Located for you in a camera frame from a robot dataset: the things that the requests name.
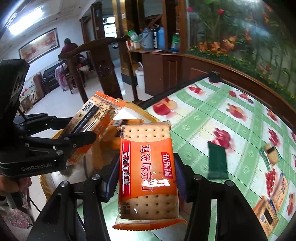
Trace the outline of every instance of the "framed painting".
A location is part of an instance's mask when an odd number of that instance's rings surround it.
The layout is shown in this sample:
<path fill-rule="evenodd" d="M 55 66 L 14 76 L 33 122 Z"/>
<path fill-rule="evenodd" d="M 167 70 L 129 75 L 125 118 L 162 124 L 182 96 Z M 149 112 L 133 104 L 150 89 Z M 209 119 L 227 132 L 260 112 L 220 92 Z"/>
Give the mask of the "framed painting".
<path fill-rule="evenodd" d="M 29 64 L 56 48 L 59 48 L 59 40 L 54 28 L 22 46 L 19 54 Z"/>

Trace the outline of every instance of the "white floor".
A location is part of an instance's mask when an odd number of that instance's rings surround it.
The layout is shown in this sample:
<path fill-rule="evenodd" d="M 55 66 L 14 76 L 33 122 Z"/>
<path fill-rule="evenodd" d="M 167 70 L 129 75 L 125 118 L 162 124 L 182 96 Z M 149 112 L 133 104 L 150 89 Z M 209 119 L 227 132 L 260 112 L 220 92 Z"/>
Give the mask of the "white floor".
<path fill-rule="evenodd" d="M 121 93 L 124 100 L 133 101 L 133 92 L 130 85 L 122 82 L 121 78 L 121 70 L 120 70 L 120 62 L 119 60 L 114 61 L 115 66 L 115 73 L 119 82 L 119 86 L 121 89 Z M 89 73 L 89 79 L 86 80 L 85 83 L 85 91 L 87 96 L 90 98 L 96 91 L 102 91 L 101 84 L 99 79 L 95 73 L 92 71 Z M 143 89 L 137 87 L 138 98 L 140 100 L 148 100 L 151 98 L 151 95 L 145 93 Z M 71 94 L 70 90 L 63 92 L 63 90 L 58 87 L 55 90 L 51 91 L 47 94 L 43 99 L 41 99 L 38 103 L 36 103 L 33 108 L 27 114 L 37 114 L 37 113 L 48 113 L 48 115 L 57 116 L 58 118 L 61 117 L 73 117 L 77 111 L 83 105 L 82 99 L 79 95 L 78 90 L 74 90 L 74 93 Z M 52 129 L 40 132 L 34 136 L 37 137 L 44 137 L 44 138 L 51 138 L 57 131 Z M 30 197 L 36 206 L 42 210 L 46 203 L 46 198 L 41 188 L 39 182 L 39 176 L 31 177 L 32 185 L 30 189 Z M 31 205 L 32 213 L 31 215 L 36 220 L 39 215 L 38 210 Z"/>

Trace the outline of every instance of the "pink tablecloth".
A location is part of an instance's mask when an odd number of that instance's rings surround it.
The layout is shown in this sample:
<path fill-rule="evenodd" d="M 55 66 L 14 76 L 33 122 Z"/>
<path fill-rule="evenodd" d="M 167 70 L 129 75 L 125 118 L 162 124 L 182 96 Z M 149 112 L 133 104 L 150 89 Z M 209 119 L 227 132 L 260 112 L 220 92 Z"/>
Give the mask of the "pink tablecloth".
<path fill-rule="evenodd" d="M 69 88 L 61 65 L 58 66 L 55 70 L 55 78 L 62 89 L 66 90 Z"/>

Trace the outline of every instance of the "barcode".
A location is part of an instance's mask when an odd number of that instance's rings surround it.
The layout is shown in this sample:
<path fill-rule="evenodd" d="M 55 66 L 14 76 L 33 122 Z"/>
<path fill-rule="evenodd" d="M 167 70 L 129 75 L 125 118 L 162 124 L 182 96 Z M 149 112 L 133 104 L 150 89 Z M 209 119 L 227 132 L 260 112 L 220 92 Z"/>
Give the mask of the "barcode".
<path fill-rule="evenodd" d="M 122 120 L 114 120 L 113 126 L 120 126 Z"/>
<path fill-rule="evenodd" d="M 85 107 L 82 108 L 82 110 L 84 111 L 84 113 L 88 112 L 89 109 L 94 105 L 94 103 L 92 101 L 89 101 Z"/>
<path fill-rule="evenodd" d="M 260 217 L 260 219 L 261 219 L 262 223 L 264 223 L 265 222 L 265 215 L 262 214 L 261 217 Z"/>

